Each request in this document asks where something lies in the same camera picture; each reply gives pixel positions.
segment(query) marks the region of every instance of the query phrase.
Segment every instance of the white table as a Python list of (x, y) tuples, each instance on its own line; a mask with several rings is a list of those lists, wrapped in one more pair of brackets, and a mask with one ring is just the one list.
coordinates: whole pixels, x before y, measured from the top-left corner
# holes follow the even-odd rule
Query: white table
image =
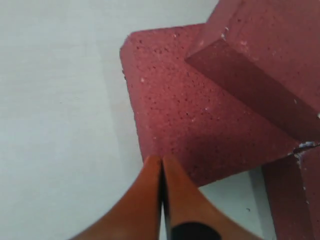
[[(123, 195), (142, 161), (119, 48), (132, 31), (205, 22), (215, 4), (0, 2), (1, 240), (65, 240)], [(259, 169), (201, 191), (275, 239)]]

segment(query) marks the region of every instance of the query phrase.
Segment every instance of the white surface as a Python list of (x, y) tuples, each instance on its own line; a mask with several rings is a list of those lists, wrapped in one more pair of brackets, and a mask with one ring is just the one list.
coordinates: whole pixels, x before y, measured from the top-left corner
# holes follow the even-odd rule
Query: white surface
[[(215, 3), (0, 1), (1, 240), (70, 238), (123, 195), (142, 162), (119, 48), (135, 30), (204, 22)], [(201, 190), (274, 236), (259, 170)]]

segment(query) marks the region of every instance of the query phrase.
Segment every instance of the red foam block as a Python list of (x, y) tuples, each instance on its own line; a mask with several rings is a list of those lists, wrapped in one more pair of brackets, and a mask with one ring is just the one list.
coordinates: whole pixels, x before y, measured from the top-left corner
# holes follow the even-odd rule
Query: red foam block
[(142, 157), (175, 154), (199, 186), (283, 158), (298, 145), (185, 63), (201, 27), (135, 32), (120, 50)]
[(320, 140), (318, 0), (220, 0), (186, 61), (296, 139)]
[(320, 148), (262, 169), (277, 239), (320, 239)]

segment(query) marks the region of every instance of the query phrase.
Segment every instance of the foam piece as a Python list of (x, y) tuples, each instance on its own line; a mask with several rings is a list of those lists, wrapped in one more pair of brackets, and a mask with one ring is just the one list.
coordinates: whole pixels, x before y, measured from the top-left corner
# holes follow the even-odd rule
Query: foam piece
[(278, 240), (320, 239), (320, 148), (263, 166)]
[(175, 154), (198, 186), (283, 158), (299, 145), (185, 63), (201, 27), (134, 32), (120, 50), (142, 158)]
[(186, 61), (296, 139), (320, 140), (320, 4), (220, 0)]

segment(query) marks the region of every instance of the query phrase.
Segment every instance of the stacked foam blocks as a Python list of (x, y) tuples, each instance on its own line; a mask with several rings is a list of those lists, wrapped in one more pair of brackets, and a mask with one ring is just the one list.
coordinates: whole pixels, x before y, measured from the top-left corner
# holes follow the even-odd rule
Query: stacked foam blocks
[(199, 186), (263, 165), (279, 240), (320, 239), (320, 3), (220, 0), (120, 51), (142, 158)]

